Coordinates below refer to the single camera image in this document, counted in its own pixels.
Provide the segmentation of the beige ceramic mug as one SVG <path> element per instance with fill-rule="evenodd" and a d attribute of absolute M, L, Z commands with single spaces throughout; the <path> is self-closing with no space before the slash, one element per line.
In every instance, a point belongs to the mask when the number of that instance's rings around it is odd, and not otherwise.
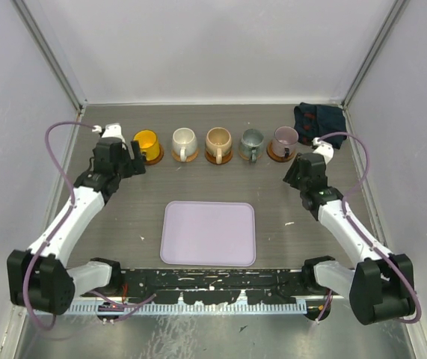
<path fill-rule="evenodd" d="M 223 127 L 214 127 L 206 134 L 205 149 L 213 153 L 214 149 L 221 148 L 224 155 L 232 150 L 233 139 L 230 132 Z"/>

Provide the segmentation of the dark wooden coaster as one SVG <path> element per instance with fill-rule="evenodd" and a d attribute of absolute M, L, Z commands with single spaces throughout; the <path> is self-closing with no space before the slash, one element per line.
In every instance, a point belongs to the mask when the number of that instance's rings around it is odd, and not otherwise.
<path fill-rule="evenodd" d="M 145 165 L 149 165 L 149 166 L 150 165 L 155 165 L 155 164 L 159 163 L 163 159 L 164 155 L 165 155 L 164 148 L 163 148 L 163 146 L 160 146 L 159 155 L 155 159 L 149 160 L 149 161 L 147 161 L 146 157 L 145 157 L 144 164 Z"/>
<path fill-rule="evenodd" d="M 224 155 L 221 148 L 214 149 L 213 153 L 210 153 L 208 149 L 205 149 L 206 160 L 214 165 L 225 165 L 232 159 L 232 157 L 232 150 Z"/>
<path fill-rule="evenodd" d="M 296 155 L 295 149 L 293 149 L 292 151 L 290 151 L 289 149 L 286 149 L 286 156 L 277 156 L 273 151 L 273 141 L 270 141 L 268 143 L 266 147 L 266 152 L 268 156 L 276 162 L 289 162 L 293 158 L 295 158 L 295 155 Z"/>

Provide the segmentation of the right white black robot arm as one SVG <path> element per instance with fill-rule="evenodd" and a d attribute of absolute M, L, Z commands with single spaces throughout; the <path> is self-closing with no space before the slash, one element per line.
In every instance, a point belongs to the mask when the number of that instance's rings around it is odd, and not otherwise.
<path fill-rule="evenodd" d="M 355 267 L 348 269 L 329 256 L 305 260 L 303 288 L 312 295 L 329 289 L 348 299 L 363 325 L 390 319 L 417 322 L 422 311 L 413 263 L 383 246 L 358 221 L 341 192 L 328 184 L 326 167 L 318 153 L 298 154 L 283 180 L 299 190 L 303 207 L 334 236 Z"/>

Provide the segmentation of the purple glass mug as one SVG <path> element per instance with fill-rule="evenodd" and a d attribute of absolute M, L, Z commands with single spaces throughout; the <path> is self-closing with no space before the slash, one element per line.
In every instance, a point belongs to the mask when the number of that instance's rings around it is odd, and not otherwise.
<path fill-rule="evenodd" d="M 274 131 L 271 141 L 271 151 L 277 157 L 288 159 L 291 157 L 298 143 L 298 133 L 291 126 L 281 126 Z"/>

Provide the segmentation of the grey ceramic mug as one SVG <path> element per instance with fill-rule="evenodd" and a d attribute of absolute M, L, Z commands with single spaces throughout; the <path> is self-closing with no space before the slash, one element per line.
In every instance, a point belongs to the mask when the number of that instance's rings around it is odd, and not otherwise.
<path fill-rule="evenodd" d="M 258 129 L 247 129 L 243 132 L 239 142 L 239 155 L 251 164 L 257 162 L 264 153 L 264 135 Z"/>

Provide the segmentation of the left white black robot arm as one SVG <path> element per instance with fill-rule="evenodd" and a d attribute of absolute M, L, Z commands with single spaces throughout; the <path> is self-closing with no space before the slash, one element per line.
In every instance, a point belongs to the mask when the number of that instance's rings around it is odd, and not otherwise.
<path fill-rule="evenodd" d="M 123 275 L 118 261 L 95 257 L 76 268 L 66 265 L 77 241 L 119 189 L 121 180 L 145 172 L 137 141 L 126 146 L 119 138 L 100 138 L 89 167 L 73 184 L 73 198 L 27 250 L 14 250 L 7 258 L 11 302 L 61 315 L 74 298 L 92 290 L 107 296 L 119 294 Z"/>

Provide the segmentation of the light woven coaster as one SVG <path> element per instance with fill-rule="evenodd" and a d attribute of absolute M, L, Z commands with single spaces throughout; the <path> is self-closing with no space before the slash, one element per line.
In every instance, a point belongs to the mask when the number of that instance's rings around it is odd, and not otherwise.
<path fill-rule="evenodd" d="M 187 156 L 187 157 L 186 157 L 186 160 L 185 160 L 185 161 L 181 160 L 180 155 L 178 155 L 174 150 L 171 150 L 171 155 L 173 156 L 173 158 L 174 158 L 176 161 L 178 161 L 178 162 L 182 162 L 182 163 L 187 163 L 187 162 L 192 162 L 192 161 L 194 161 L 194 160 L 197 158 L 197 156 L 198 156 L 199 152 L 200 152 L 200 150 L 199 150 L 199 149 L 196 149 L 196 151 L 195 151 L 192 155 L 190 155 L 190 156 Z"/>

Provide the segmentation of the yellow glass mug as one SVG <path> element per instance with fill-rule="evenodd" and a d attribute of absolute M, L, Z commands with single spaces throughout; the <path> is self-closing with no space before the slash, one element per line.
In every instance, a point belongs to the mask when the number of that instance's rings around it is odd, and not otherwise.
<path fill-rule="evenodd" d="M 150 129 L 137 132 L 134 140 L 138 142 L 146 162 L 155 161 L 160 156 L 160 143 L 157 134 Z"/>

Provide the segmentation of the white ceramic mug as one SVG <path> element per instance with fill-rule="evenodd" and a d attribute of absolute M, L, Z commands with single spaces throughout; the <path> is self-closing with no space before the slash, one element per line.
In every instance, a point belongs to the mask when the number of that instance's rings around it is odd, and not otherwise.
<path fill-rule="evenodd" d="M 185 161 L 198 149 L 197 136 L 192 129 L 183 127 L 176 129 L 172 134 L 172 150 Z"/>

